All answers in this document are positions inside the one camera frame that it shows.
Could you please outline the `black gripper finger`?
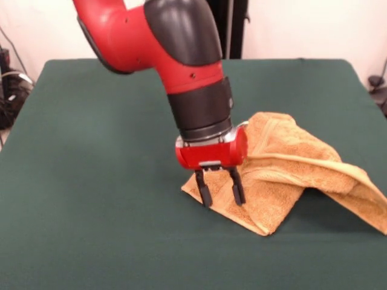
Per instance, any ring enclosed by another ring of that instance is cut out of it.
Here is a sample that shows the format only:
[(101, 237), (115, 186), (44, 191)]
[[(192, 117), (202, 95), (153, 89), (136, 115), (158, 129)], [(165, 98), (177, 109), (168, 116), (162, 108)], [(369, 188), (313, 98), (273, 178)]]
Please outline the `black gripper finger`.
[(236, 167), (228, 168), (227, 171), (229, 172), (229, 175), (233, 181), (232, 191), (233, 191), (235, 203), (238, 206), (242, 206), (243, 204), (246, 203), (246, 198), (244, 195), (244, 189), (242, 186), (241, 177)]
[(212, 197), (210, 194), (210, 190), (204, 180), (203, 169), (195, 171), (195, 179), (196, 179), (197, 187), (198, 187), (203, 205), (205, 207), (211, 207), (213, 203)]

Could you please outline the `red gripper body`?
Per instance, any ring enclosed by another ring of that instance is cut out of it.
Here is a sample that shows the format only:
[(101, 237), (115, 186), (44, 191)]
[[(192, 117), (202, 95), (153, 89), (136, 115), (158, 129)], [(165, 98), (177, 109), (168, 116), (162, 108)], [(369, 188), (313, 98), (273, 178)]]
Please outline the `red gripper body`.
[(247, 157), (247, 149), (245, 126), (233, 127), (228, 133), (206, 141), (189, 143), (178, 137), (175, 142), (177, 160), (185, 169), (239, 166)]

